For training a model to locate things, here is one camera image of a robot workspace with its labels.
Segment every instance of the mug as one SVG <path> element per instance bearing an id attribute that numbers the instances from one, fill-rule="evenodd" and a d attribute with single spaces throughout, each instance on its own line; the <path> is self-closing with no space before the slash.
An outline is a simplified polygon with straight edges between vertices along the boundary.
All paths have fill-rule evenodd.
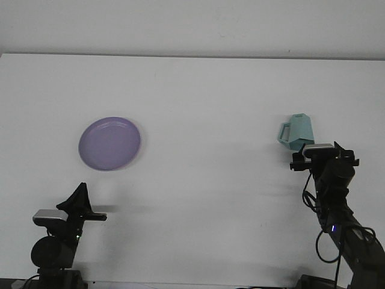
<path id="1" fill-rule="evenodd" d="M 282 124 L 278 141 L 293 151 L 299 151 L 304 143 L 314 144 L 310 117 L 304 113 L 293 114 L 289 122 Z"/>

